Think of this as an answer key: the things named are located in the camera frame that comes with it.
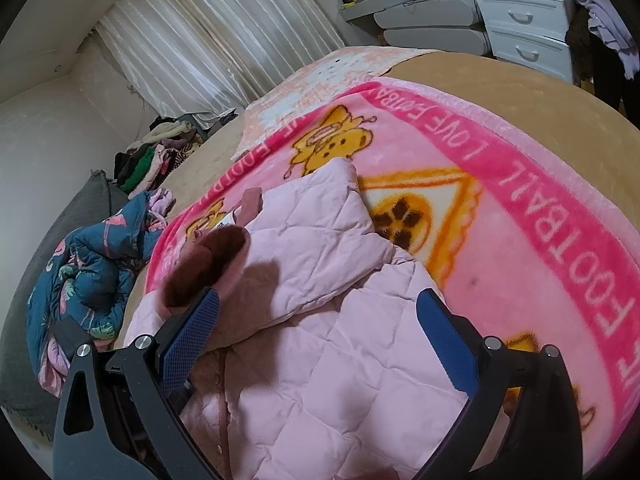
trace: ceiling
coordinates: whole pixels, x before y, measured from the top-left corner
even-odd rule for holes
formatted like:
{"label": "ceiling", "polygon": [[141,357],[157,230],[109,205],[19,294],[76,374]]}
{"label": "ceiling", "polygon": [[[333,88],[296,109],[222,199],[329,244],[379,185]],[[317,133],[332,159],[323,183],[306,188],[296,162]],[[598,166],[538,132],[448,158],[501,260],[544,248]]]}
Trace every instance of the ceiling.
{"label": "ceiling", "polygon": [[[115,0],[11,0],[0,43],[0,103],[73,68],[76,50]],[[0,23],[0,35],[6,25]]]}

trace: gray pillow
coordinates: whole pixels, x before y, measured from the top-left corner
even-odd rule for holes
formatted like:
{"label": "gray pillow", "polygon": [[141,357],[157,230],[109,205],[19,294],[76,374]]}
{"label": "gray pillow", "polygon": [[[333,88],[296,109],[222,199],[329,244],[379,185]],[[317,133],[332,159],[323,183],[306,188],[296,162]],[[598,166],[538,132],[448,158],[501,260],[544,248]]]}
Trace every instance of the gray pillow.
{"label": "gray pillow", "polygon": [[45,392],[27,352],[27,299],[60,240],[78,227],[108,218],[127,203],[127,195],[92,171],[84,187],[54,222],[29,262],[9,307],[0,336],[0,405],[53,440],[58,399]]}

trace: drawer handle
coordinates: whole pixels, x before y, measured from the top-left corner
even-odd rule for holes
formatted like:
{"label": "drawer handle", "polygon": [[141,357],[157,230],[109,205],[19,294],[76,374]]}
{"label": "drawer handle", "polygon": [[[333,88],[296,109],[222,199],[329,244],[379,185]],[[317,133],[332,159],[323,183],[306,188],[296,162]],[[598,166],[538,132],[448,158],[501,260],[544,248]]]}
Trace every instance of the drawer handle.
{"label": "drawer handle", "polygon": [[509,15],[513,18],[514,21],[523,23],[524,25],[529,25],[529,23],[533,21],[533,14],[521,14],[519,12],[509,11]]}
{"label": "drawer handle", "polygon": [[518,54],[520,54],[520,57],[522,59],[526,59],[527,61],[537,61],[538,58],[540,57],[540,53],[537,50],[534,50],[532,52],[530,50],[524,50],[523,48],[520,48],[517,45],[516,45],[516,50],[518,51]]}

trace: curtain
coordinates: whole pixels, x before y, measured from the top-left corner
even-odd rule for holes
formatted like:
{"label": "curtain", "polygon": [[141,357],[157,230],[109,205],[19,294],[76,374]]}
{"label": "curtain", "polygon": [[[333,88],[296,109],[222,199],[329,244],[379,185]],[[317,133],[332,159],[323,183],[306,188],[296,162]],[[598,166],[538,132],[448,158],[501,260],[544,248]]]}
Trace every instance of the curtain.
{"label": "curtain", "polygon": [[313,0],[118,0],[96,30],[169,117],[246,107],[344,46]]}

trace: metal screw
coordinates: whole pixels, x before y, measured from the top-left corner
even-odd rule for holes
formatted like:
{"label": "metal screw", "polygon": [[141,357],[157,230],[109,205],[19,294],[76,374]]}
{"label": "metal screw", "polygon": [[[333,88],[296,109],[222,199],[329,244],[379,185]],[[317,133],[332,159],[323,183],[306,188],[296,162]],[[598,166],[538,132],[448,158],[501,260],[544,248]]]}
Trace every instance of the metal screw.
{"label": "metal screw", "polygon": [[558,347],[554,345],[546,345],[542,350],[549,357],[558,357],[560,355]]}
{"label": "metal screw", "polygon": [[148,348],[149,345],[151,345],[151,342],[153,340],[151,339],[151,336],[149,335],[141,335],[138,339],[136,339],[136,348],[138,350],[144,350],[145,348]]}
{"label": "metal screw", "polygon": [[80,357],[84,357],[91,351],[91,347],[89,345],[82,345],[78,347],[78,352],[76,352]]}
{"label": "metal screw", "polygon": [[486,346],[489,350],[499,350],[502,348],[502,341],[500,341],[497,337],[489,336],[484,338],[484,346]]}

